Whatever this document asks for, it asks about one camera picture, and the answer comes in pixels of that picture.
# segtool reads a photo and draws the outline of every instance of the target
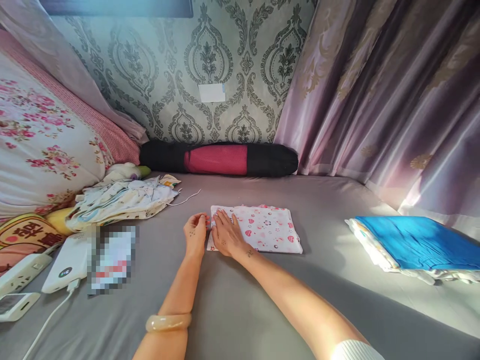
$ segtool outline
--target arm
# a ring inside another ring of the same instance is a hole
[[[158,315],[189,314],[194,304],[200,265],[205,252],[206,213],[193,215],[183,228],[186,254]],[[133,360],[181,360],[187,350],[187,329],[148,332],[136,350]]]
[[[233,223],[225,212],[214,217],[215,246],[237,260],[260,283],[318,360],[330,359],[335,347],[345,340],[368,344],[360,332],[320,295],[256,252],[243,240],[237,218]]]

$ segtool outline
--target damask wallpaper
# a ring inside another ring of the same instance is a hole
[[[54,17],[103,96],[148,136],[271,143],[317,0],[193,0],[193,18]],[[198,84],[224,83],[201,103]]]

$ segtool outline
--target sheer curtain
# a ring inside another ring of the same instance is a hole
[[[113,110],[103,98],[39,0],[0,0],[0,24],[63,86],[114,122],[138,144],[148,141],[141,125]]]
[[[274,142],[479,240],[480,2],[320,1]]]

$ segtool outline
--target blue towel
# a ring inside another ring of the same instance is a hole
[[[480,270],[480,245],[427,217],[357,216],[402,269]]]

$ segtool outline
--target white sleeve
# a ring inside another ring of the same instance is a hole
[[[333,350],[330,360],[385,360],[373,347],[358,341],[345,340]]]

